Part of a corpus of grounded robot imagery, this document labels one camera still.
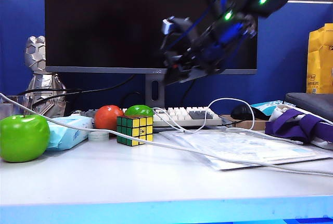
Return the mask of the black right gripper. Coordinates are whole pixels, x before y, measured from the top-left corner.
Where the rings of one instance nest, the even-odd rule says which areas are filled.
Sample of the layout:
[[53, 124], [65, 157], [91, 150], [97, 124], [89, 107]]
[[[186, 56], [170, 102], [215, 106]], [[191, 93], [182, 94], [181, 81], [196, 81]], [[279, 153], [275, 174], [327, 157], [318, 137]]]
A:
[[166, 68], [165, 85], [184, 83], [226, 70], [224, 34], [202, 34], [192, 40], [186, 36], [172, 46], [177, 37], [180, 34], [166, 34], [161, 45]]

